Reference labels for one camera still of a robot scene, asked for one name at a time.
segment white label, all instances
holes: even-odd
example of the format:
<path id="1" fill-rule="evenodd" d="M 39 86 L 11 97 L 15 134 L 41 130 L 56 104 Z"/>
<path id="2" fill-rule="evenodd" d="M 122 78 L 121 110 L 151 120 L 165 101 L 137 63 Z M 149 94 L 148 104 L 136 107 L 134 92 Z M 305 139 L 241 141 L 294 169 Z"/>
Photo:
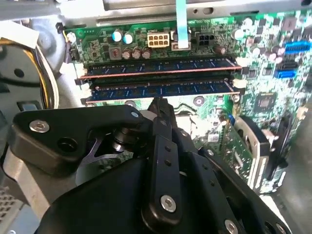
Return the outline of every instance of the white label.
<path id="1" fill-rule="evenodd" d="M 218 141 L 219 141 L 219 134 L 208 135 L 208 142 L 218 142 Z"/>

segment capacitor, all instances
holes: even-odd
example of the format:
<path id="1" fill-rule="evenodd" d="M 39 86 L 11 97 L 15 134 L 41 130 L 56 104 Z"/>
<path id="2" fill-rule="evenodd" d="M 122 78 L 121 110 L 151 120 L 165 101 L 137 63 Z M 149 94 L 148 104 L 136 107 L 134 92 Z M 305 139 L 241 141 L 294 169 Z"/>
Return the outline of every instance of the capacitor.
<path id="1" fill-rule="evenodd" d="M 276 45 L 276 46 L 273 46 L 273 47 L 272 47 L 271 51 L 272 51 L 273 53 L 276 53 L 277 56 L 281 56 L 281 55 L 283 55 L 283 54 L 285 53 L 285 48 Z"/>
<path id="2" fill-rule="evenodd" d="M 257 46 L 251 47 L 250 52 L 253 54 L 254 57 L 259 56 L 261 53 L 260 49 Z"/>
<path id="3" fill-rule="evenodd" d="M 215 45 L 214 46 L 214 52 L 217 55 L 224 55 L 226 53 L 226 49 L 221 45 Z"/>
<path id="4" fill-rule="evenodd" d="M 127 45 L 131 44 L 133 42 L 133 36 L 131 33 L 126 33 L 123 36 L 123 42 Z"/>
<path id="5" fill-rule="evenodd" d="M 254 24 L 253 20 L 249 17 L 245 18 L 243 20 L 243 25 L 246 27 L 246 28 L 250 28 L 252 25 Z"/>
<path id="6" fill-rule="evenodd" d="M 225 126 L 228 123 L 224 115 L 219 116 L 219 121 L 221 126 Z"/>
<path id="7" fill-rule="evenodd" d="M 242 29 L 234 29 L 231 33 L 231 37 L 235 40 L 242 40 L 244 35 L 245 33 Z"/>
<path id="8" fill-rule="evenodd" d="M 122 39 L 122 32 L 119 30 L 116 30 L 112 34 L 112 39 L 114 42 L 120 42 Z"/>
<path id="9" fill-rule="evenodd" d="M 150 48 L 143 48 L 142 57 L 145 59 L 150 59 L 152 55 L 152 50 Z"/>
<path id="10" fill-rule="evenodd" d="M 276 53 L 272 53 L 271 51 L 265 52 L 265 56 L 271 61 L 276 59 Z"/>
<path id="11" fill-rule="evenodd" d="M 141 57 L 142 50 L 139 47 L 135 47 L 132 52 L 132 57 L 135 59 L 139 59 Z"/>
<path id="12" fill-rule="evenodd" d="M 276 59 L 275 59 L 275 63 L 276 64 L 279 64 L 279 63 L 281 63 L 283 61 L 283 57 L 276 57 Z"/>
<path id="13" fill-rule="evenodd" d="M 124 51 L 122 52 L 122 57 L 124 59 L 131 58 L 131 49 L 129 49 L 129 48 L 124 49 Z"/>

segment integrated circuit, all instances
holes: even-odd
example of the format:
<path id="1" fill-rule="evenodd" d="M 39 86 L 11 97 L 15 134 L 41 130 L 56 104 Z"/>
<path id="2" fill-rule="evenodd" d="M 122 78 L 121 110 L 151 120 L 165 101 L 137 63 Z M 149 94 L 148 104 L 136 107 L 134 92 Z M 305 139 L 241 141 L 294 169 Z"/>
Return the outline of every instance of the integrated circuit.
<path id="1" fill-rule="evenodd" d="M 273 110 L 277 93 L 260 93 L 257 95 L 253 111 L 255 113 L 270 112 Z"/>

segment black plastic part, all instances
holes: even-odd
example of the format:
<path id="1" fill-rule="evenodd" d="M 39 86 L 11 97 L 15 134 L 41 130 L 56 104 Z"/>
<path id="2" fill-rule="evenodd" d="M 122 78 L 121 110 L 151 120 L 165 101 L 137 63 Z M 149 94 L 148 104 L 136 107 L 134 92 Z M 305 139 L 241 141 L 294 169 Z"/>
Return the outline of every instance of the black plastic part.
<path id="1" fill-rule="evenodd" d="M 33 132 L 29 124 L 36 119 L 46 121 L 50 130 Z M 21 112 L 13 119 L 8 143 L 20 159 L 50 175 L 67 176 L 88 154 L 86 142 L 91 130 L 101 129 L 105 135 L 116 127 L 135 128 L 143 120 L 140 112 L 128 105 Z"/>

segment white connector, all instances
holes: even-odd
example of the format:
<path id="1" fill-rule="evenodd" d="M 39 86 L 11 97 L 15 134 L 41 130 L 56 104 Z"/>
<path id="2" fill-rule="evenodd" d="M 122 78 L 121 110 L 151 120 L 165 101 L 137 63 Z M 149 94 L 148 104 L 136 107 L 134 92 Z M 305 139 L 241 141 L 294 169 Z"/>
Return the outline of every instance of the white connector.
<path id="1" fill-rule="evenodd" d="M 164 48 L 169 46 L 169 33 L 148 33 L 147 45 L 150 48 Z"/>

